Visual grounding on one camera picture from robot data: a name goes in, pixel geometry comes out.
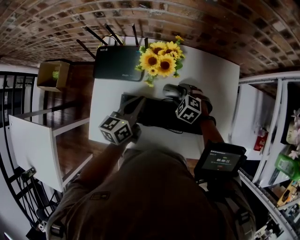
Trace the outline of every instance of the cardboard box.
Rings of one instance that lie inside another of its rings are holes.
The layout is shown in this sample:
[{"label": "cardboard box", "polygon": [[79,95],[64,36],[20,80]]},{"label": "cardboard box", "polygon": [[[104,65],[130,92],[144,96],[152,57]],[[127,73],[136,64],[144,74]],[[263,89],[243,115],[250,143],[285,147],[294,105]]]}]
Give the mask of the cardboard box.
[{"label": "cardboard box", "polygon": [[[61,92],[66,87],[70,64],[63,61],[42,62],[37,76],[37,86],[45,91]],[[53,80],[53,71],[59,71]]]}]

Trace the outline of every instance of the router box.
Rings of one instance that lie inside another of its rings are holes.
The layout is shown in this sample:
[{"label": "router box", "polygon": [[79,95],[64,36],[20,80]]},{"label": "router box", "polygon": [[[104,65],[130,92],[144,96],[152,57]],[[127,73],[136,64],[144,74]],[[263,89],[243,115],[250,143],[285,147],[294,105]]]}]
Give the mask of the router box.
[{"label": "router box", "polygon": [[102,46],[96,54],[94,78],[139,82],[143,72],[135,70],[140,64],[138,46]]}]

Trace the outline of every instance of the black wrist strap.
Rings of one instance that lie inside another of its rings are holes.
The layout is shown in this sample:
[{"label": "black wrist strap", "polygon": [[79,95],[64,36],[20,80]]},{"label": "black wrist strap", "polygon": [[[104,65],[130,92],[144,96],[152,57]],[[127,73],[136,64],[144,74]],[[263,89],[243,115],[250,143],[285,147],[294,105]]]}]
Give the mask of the black wrist strap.
[{"label": "black wrist strap", "polygon": [[217,125],[216,119],[215,119],[214,117],[212,117],[212,116],[201,116],[201,115],[200,115],[199,121],[201,122],[201,121],[203,121],[203,120],[213,120],[215,126]]}]

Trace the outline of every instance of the black antenna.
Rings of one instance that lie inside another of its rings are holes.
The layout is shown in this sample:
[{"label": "black antenna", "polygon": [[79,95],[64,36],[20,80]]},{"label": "black antenna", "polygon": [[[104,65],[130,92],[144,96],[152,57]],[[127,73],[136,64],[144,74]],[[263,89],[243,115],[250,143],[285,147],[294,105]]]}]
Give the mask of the black antenna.
[{"label": "black antenna", "polygon": [[146,37],[144,41],[145,41],[145,48],[147,49],[149,47],[148,46],[148,38]]},{"label": "black antenna", "polygon": [[107,24],[104,24],[104,26],[105,26],[106,29],[112,34],[112,36],[117,40],[117,42],[118,42],[120,45],[123,45],[122,42],[120,41],[120,39],[114,34],[113,30],[111,30],[111,28],[110,28]]},{"label": "black antenna", "polygon": [[135,24],[132,23],[131,26],[132,26],[132,29],[133,29],[133,33],[135,34],[135,45],[138,47],[139,46],[139,42],[138,42],[137,36],[136,36]]},{"label": "black antenna", "polygon": [[80,46],[81,47],[83,47],[84,48],[84,50],[85,51],[87,51],[88,52],[88,54],[89,55],[91,55],[91,57],[93,58],[93,59],[96,59],[96,56],[83,44],[83,42],[82,41],[80,41],[79,39],[76,39],[76,41],[80,44]]},{"label": "black antenna", "polygon": [[95,38],[97,38],[101,43],[105,44],[106,46],[108,45],[101,37],[99,37],[92,29],[85,27],[85,29],[93,35]]}]

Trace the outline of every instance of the wrist-mounted phone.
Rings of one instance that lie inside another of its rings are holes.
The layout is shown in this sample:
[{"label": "wrist-mounted phone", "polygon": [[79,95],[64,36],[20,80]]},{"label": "wrist-mounted phone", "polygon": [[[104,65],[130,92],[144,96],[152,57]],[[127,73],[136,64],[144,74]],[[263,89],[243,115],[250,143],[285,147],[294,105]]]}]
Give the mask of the wrist-mounted phone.
[{"label": "wrist-mounted phone", "polygon": [[247,159],[246,149],[224,142],[208,141],[194,169],[195,180],[228,179],[235,177]]}]

